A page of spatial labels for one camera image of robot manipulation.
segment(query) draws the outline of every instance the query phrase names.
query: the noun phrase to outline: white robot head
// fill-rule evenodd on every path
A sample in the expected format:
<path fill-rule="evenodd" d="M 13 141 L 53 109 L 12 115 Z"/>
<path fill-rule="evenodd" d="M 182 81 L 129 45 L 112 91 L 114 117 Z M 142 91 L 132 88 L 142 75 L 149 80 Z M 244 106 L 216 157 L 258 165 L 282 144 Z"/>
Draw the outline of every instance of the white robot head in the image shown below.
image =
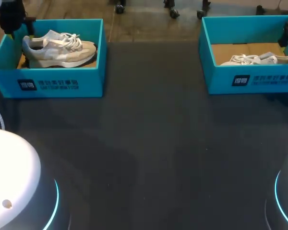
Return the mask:
<path fill-rule="evenodd" d="M 40 174 L 35 149 L 20 136 L 0 130 L 0 228 L 29 203 Z"/>

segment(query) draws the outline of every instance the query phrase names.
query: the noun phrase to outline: white shoelace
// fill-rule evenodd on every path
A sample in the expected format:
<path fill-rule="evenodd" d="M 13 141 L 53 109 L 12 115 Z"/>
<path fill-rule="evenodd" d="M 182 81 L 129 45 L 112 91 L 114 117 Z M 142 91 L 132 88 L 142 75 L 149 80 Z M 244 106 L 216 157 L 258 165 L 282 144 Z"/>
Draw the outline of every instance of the white shoelace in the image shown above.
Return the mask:
<path fill-rule="evenodd" d="M 76 50 L 79 48 L 82 48 L 82 42 L 80 38 L 78 38 L 79 35 L 76 34 L 69 34 L 69 33 L 61 33 L 60 38 L 63 42 L 66 42 L 63 45 L 60 45 L 60 47 L 68 47 L 72 50 Z"/>
<path fill-rule="evenodd" d="M 246 56 L 246 55 L 242 54 L 241 56 L 237 56 L 237 55 L 232 56 L 230 61 L 238 62 L 241 65 L 249 65 L 249 64 L 253 64 L 253 63 L 259 64 L 260 59 L 257 55 Z"/>

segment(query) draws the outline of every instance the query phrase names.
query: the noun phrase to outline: dark gray table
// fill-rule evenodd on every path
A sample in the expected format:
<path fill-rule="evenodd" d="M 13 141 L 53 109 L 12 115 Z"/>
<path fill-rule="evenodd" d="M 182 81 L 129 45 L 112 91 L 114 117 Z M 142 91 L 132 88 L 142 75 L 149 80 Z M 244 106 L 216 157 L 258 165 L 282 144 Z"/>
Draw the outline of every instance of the dark gray table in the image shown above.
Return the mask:
<path fill-rule="evenodd" d="M 72 230 L 263 230 L 288 154 L 288 94 L 209 96 L 195 43 L 109 44 L 102 99 L 0 96 L 0 111 L 70 198 Z"/>

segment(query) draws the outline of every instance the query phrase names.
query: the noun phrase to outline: chair wheel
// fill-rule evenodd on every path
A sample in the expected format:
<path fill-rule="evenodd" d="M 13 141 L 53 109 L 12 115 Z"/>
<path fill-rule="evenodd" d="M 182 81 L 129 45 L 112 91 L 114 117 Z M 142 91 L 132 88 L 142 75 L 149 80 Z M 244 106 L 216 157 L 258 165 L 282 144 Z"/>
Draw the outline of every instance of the chair wheel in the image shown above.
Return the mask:
<path fill-rule="evenodd" d="M 175 10 L 175 9 L 171 9 L 171 10 L 169 11 L 169 15 L 170 15 L 170 17 L 173 18 L 173 19 L 176 19 L 176 18 L 178 18 L 178 17 L 180 16 L 180 14 L 178 13 L 178 11 Z"/>
<path fill-rule="evenodd" d="M 123 7 L 122 5 L 116 5 L 115 6 L 115 11 L 117 14 L 122 14 L 125 11 L 125 7 Z"/>
<path fill-rule="evenodd" d="M 204 11 L 197 11 L 196 16 L 199 20 L 201 20 L 205 16 L 205 12 Z"/>

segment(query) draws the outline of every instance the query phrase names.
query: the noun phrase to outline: sneaker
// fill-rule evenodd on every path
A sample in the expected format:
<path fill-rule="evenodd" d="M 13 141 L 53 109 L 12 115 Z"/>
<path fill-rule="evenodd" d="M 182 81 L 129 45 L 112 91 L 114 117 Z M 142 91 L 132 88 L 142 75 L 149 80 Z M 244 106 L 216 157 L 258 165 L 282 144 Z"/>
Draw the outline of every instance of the sneaker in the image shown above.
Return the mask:
<path fill-rule="evenodd" d="M 260 64 L 261 60 L 257 55 L 241 56 L 234 55 L 230 61 L 221 64 L 221 66 L 240 66 L 240 65 L 254 65 Z"/>
<path fill-rule="evenodd" d="M 269 65 L 269 64 L 288 64 L 288 56 L 277 56 L 271 52 L 262 54 L 259 56 L 260 64 Z"/>
<path fill-rule="evenodd" d="M 89 61 L 96 53 L 96 46 L 93 42 L 81 41 L 76 34 L 49 31 L 45 36 L 32 40 L 25 36 L 23 51 L 30 68 L 72 68 Z"/>

